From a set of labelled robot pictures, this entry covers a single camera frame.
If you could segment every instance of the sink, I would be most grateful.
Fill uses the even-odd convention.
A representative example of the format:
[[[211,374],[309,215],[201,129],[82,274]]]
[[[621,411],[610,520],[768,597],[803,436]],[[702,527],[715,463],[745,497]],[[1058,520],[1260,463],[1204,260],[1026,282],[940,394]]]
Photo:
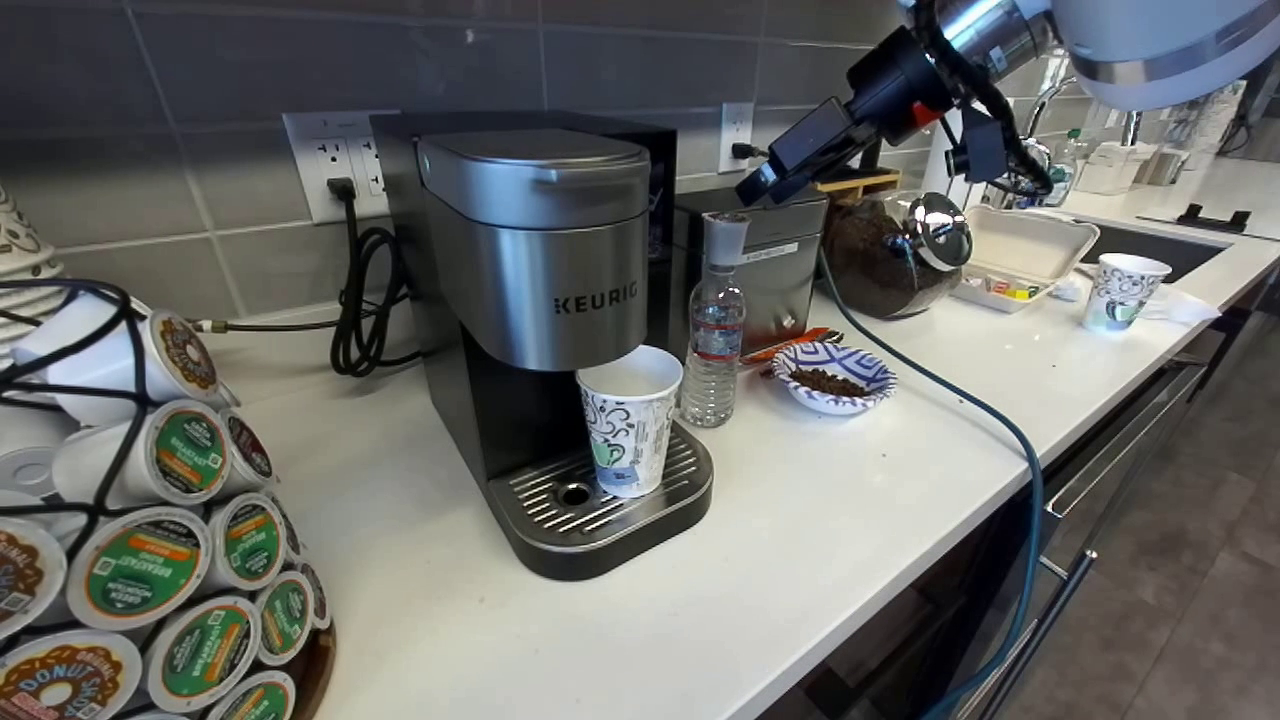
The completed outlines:
[[[1095,266],[1098,253],[1131,253],[1131,257],[1152,257],[1165,260],[1167,286],[1177,286],[1180,277],[1187,277],[1192,267],[1206,266],[1214,253],[1214,244],[1187,244],[1187,241],[1165,241],[1165,236],[1145,236],[1145,232],[1122,232],[1122,229],[1103,229],[1098,225],[1098,241],[1089,250],[1084,266]]]

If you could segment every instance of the wall outlet plate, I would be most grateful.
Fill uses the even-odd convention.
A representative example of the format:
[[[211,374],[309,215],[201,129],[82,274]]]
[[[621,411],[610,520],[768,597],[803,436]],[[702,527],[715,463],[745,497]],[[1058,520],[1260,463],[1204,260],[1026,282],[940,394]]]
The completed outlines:
[[[731,161],[731,143],[750,143],[750,101],[720,104],[720,171],[745,171],[750,161]]]
[[[368,115],[388,114],[285,114],[297,175],[313,222],[344,222],[344,204],[328,194],[328,180],[348,175],[356,184],[356,215],[388,215],[384,164],[376,157]]]

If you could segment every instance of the plastic bottle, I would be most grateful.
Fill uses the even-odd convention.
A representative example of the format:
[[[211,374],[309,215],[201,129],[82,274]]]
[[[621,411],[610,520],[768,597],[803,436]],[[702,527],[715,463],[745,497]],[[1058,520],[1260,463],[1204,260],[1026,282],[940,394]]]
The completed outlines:
[[[735,286],[745,244],[745,215],[702,215],[702,277],[687,293],[687,358],[679,388],[679,420],[690,430],[720,430],[735,407],[735,374],[747,334],[747,296]]]

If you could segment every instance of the keurig coffee maker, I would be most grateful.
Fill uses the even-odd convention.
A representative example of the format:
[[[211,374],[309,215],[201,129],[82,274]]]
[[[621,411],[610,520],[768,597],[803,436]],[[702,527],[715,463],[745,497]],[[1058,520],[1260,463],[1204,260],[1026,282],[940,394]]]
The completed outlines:
[[[564,129],[423,132],[380,151],[444,344],[429,362],[434,411],[514,557],[585,579],[697,526],[712,459],[682,430],[659,493],[594,493],[570,377],[643,339],[646,151]]]

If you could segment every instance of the counter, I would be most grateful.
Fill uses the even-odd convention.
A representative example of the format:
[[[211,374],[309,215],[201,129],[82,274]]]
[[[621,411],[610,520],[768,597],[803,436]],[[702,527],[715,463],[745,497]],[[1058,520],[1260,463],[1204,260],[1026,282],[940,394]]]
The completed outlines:
[[[1226,306],[1275,257],[1235,241],[1182,288]],[[1067,306],[996,316],[954,302],[883,337],[1056,457],[1196,337],[1159,314],[1167,302],[1118,339],[1081,334]],[[806,415],[745,381],[741,415],[701,436],[715,453],[702,526],[557,585],[505,544],[423,374],[337,381],[325,337],[211,349],[330,588],[325,720],[755,715],[1023,486],[1014,444],[918,377],[897,374],[861,420]]]

